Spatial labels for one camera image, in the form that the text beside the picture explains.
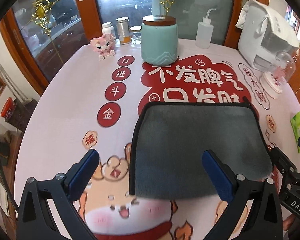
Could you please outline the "purple and grey towel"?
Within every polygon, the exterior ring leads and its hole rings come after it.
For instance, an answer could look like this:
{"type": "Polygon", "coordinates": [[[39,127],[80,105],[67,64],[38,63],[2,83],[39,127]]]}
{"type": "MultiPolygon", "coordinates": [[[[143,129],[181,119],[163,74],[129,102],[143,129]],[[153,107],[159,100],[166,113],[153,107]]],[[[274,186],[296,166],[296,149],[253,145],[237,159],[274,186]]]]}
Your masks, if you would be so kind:
{"type": "Polygon", "coordinates": [[[130,193],[167,200],[215,194],[202,165],[207,150],[249,180],[259,181],[273,170],[251,104],[147,103],[133,133],[130,193]]]}

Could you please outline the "glass dome ornament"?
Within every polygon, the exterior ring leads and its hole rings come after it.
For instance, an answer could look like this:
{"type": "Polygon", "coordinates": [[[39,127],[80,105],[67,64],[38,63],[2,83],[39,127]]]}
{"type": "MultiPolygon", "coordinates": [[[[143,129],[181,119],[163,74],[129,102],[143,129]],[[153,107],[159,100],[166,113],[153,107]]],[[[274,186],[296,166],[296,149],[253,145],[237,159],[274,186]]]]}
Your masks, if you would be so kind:
{"type": "Polygon", "coordinates": [[[292,56],[280,51],[270,65],[270,70],[262,74],[260,84],[271,98],[278,99],[283,92],[283,86],[290,80],[295,70],[295,60],[292,56]]]}

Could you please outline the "wooden side table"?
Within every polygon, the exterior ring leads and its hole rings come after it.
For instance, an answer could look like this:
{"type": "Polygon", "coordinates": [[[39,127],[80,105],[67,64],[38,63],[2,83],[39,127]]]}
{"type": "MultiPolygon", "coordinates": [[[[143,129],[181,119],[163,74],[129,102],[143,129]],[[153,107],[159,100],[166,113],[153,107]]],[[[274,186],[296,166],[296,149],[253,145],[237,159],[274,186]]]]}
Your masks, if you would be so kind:
{"type": "MultiPolygon", "coordinates": [[[[7,181],[7,185],[10,189],[12,196],[14,197],[14,182],[15,171],[17,165],[17,158],[21,146],[22,137],[16,132],[7,131],[4,135],[0,135],[0,142],[8,143],[10,147],[9,155],[7,157],[7,165],[3,166],[3,171],[7,181]]],[[[9,216],[5,215],[7,222],[7,231],[13,231],[16,233],[17,229],[17,215],[11,201],[7,200],[9,216]]]]}

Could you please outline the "white water dispenser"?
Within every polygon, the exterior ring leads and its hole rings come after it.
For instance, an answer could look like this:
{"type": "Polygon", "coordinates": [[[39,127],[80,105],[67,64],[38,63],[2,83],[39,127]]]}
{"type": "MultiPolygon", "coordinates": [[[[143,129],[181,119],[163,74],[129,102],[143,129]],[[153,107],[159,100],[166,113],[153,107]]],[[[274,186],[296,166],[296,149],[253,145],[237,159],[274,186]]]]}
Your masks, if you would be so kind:
{"type": "Polygon", "coordinates": [[[272,33],[265,14],[256,5],[249,8],[238,42],[239,52],[247,63],[261,72],[270,70],[278,52],[285,51],[291,54],[298,49],[272,33]]]}

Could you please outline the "red bucket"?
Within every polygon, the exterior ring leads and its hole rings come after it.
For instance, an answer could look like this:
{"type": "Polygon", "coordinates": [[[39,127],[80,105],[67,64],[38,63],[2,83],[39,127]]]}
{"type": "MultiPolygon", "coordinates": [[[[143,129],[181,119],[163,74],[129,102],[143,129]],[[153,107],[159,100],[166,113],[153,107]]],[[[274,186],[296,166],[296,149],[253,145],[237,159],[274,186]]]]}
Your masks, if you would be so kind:
{"type": "Polygon", "coordinates": [[[12,116],[14,109],[14,100],[11,97],[9,97],[1,110],[0,116],[5,120],[8,120],[12,116]]]}

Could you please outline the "white cloth cover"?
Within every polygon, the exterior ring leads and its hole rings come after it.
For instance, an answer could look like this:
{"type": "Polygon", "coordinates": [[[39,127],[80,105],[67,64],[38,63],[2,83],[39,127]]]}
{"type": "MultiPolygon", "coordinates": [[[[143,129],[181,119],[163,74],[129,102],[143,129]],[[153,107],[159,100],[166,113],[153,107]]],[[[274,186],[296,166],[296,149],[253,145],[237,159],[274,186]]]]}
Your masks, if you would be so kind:
{"type": "Polygon", "coordinates": [[[258,2],[257,0],[249,0],[243,5],[243,8],[241,9],[241,12],[239,14],[238,21],[236,23],[237,28],[243,29],[243,26],[246,22],[248,10],[252,5],[256,5],[266,13],[265,18],[268,19],[271,31],[275,36],[282,40],[285,40],[290,46],[299,48],[298,38],[289,23],[276,10],[269,7],[268,5],[258,2]]]}

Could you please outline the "printed cartoon tablecloth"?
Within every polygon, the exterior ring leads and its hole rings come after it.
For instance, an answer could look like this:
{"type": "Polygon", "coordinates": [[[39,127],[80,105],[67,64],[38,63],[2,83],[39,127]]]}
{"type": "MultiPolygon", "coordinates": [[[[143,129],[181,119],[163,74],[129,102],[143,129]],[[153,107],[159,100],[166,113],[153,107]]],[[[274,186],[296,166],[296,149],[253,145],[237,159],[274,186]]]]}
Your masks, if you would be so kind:
{"type": "Polygon", "coordinates": [[[128,161],[138,106],[162,99],[219,102],[247,96],[259,114],[264,139],[278,146],[300,171],[300,152],[290,119],[300,104],[289,86],[278,99],[254,93],[261,73],[232,48],[196,47],[179,41],[180,63],[152,67],[136,45],[119,46],[99,60],[80,48],[53,78],[27,126],[17,161],[14,197],[30,177],[53,178],[80,161],[89,149],[101,165],[75,208],[102,239],[202,239],[226,207],[217,196],[190,200],[138,199],[128,192],[128,161]]]}

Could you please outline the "white squeeze bottle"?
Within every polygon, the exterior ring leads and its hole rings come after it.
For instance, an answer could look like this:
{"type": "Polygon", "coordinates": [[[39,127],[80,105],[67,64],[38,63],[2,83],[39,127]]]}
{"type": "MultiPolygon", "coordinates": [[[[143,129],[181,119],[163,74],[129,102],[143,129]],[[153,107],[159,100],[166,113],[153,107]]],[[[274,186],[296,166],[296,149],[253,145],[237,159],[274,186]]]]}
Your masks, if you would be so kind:
{"type": "Polygon", "coordinates": [[[217,10],[211,8],[207,11],[206,16],[198,23],[197,35],[196,35],[196,46],[202,49],[208,49],[211,44],[211,38],[213,34],[213,25],[209,15],[212,11],[217,10]]]}

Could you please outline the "teal ceramic jar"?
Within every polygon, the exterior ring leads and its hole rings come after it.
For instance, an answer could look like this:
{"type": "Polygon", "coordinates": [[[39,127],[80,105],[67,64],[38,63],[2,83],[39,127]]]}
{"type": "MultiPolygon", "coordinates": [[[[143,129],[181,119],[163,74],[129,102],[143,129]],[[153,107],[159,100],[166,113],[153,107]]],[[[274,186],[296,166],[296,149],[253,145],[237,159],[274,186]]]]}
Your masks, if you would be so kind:
{"type": "Polygon", "coordinates": [[[148,64],[168,66],[178,59],[178,25],[172,16],[147,15],[141,25],[141,57],[148,64]]]}

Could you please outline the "pink toy figurine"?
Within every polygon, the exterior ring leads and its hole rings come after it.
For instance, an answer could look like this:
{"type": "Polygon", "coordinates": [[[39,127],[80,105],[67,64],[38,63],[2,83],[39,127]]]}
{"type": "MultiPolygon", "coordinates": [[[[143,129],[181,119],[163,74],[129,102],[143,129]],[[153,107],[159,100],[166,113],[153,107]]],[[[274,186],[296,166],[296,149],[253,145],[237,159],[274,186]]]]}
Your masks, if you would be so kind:
{"type": "Polygon", "coordinates": [[[116,39],[112,34],[103,34],[90,40],[93,50],[98,53],[99,60],[115,55],[116,39]]]}

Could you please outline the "glass sliding door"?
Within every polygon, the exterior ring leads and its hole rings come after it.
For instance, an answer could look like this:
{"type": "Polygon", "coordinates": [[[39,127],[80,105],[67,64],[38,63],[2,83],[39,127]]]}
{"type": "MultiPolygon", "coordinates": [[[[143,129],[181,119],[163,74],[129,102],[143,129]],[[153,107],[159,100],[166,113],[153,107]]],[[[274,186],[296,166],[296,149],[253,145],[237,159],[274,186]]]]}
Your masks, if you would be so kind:
{"type": "Polygon", "coordinates": [[[66,61],[101,34],[103,23],[126,16],[135,26],[144,16],[168,14],[177,21],[179,37],[193,40],[198,22],[209,15],[212,42],[236,48],[240,32],[235,24],[246,1],[16,0],[1,20],[0,32],[21,73],[42,94],[66,61]]]}

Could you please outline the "small glass jar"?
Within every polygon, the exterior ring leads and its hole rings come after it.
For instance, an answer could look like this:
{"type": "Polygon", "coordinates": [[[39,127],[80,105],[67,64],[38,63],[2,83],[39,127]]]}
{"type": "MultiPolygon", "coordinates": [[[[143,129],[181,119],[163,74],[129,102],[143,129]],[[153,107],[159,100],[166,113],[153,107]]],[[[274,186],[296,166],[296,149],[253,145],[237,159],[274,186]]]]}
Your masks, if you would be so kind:
{"type": "Polygon", "coordinates": [[[132,35],[132,40],[134,44],[140,44],[141,43],[141,26],[136,25],[130,27],[130,33],[132,35]]]}

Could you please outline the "white pill bottle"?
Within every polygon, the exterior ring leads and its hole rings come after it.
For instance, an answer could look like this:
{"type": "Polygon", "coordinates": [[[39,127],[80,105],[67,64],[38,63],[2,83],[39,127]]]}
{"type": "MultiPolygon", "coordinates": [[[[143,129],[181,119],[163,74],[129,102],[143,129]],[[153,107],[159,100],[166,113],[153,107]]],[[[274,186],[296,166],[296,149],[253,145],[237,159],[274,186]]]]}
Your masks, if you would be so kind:
{"type": "Polygon", "coordinates": [[[111,22],[102,23],[102,34],[111,34],[116,38],[115,30],[111,22]]]}

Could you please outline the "metal tin can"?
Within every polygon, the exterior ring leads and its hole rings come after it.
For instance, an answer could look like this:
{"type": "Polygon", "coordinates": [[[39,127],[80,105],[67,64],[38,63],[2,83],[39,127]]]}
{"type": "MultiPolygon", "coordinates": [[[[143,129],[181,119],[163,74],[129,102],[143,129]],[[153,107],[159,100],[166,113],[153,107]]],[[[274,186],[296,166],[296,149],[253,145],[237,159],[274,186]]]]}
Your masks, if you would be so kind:
{"type": "Polygon", "coordinates": [[[129,18],[120,17],[116,19],[117,33],[119,37],[120,44],[129,44],[132,42],[130,28],[129,28],[129,18]]]}

